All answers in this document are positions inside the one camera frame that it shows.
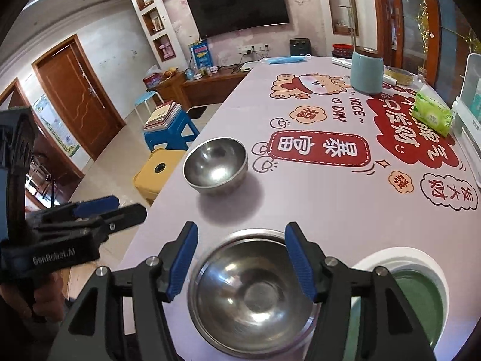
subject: screw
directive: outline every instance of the screw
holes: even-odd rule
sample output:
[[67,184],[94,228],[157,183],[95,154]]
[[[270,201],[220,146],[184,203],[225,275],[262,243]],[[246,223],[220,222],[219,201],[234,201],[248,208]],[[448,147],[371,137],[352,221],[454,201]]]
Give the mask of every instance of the screw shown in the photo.
[[159,264],[160,260],[158,257],[149,257],[145,260],[145,263],[147,263],[147,266],[157,266]]
[[380,277],[385,277],[388,275],[389,271],[385,268],[385,267],[382,267],[382,266],[378,266],[376,267],[376,274]]
[[324,259],[324,263],[329,267],[334,267],[339,263],[339,261],[334,257],[327,257],[326,259]]
[[97,267],[97,270],[95,270],[95,274],[97,274],[99,277],[103,277],[108,272],[109,272],[109,269],[108,267],[105,267],[105,266]]

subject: black speaker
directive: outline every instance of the black speaker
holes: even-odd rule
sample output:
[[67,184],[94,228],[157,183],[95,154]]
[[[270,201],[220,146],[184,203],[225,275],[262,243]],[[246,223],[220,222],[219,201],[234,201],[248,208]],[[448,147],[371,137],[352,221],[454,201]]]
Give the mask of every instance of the black speaker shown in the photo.
[[292,56],[312,55],[311,40],[309,38],[292,38],[289,40],[289,44],[290,55]]

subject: blue face mask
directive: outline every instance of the blue face mask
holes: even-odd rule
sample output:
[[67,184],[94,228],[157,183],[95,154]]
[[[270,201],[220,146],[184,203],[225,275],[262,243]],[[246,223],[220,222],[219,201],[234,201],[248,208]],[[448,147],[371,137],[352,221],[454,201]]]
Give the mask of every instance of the blue face mask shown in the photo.
[[274,65],[274,64],[291,64],[294,62],[303,62],[310,60],[312,56],[307,54],[305,56],[290,56],[290,57],[275,57],[275,58],[264,58],[261,62]]

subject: cartoon dog illustration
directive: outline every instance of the cartoon dog illustration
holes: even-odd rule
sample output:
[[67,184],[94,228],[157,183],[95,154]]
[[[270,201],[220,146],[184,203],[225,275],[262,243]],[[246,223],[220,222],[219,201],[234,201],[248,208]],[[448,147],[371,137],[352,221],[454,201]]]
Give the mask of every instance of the cartoon dog illustration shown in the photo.
[[342,80],[342,77],[331,77],[327,74],[311,73],[295,76],[294,74],[281,74],[271,88],[271,97],[275,99],[288,99],[294,96],[297,99],[309,99],[315,95],[334,95],[347,92],[352,88]]

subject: floor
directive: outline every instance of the floor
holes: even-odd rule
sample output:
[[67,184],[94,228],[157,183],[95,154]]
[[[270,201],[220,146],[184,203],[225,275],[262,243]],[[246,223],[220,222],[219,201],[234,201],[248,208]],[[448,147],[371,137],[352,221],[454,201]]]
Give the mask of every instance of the floor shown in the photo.
[[[194,125],[199,131],[208,123],[220,107],[214,104],[207,107]],[[148,119],[147,110],[139,108],[143,120]],[[120,205],[140,202],[149,205],[132,184],[132,179],[149,158],[150,151],[143,137],[143,124],[135,112],[125,119],[127,125],[115,136],[98,159],[84,167],[85,177],[72,195],[72,201],[85,201],[106,195],[115,195]],[[106,265],[115,270],[131,243],[138,227],[115,233],[100,247],[100,259],[85,265],[73,267],[68,285],[68,297],[76,298],[96,267]]]

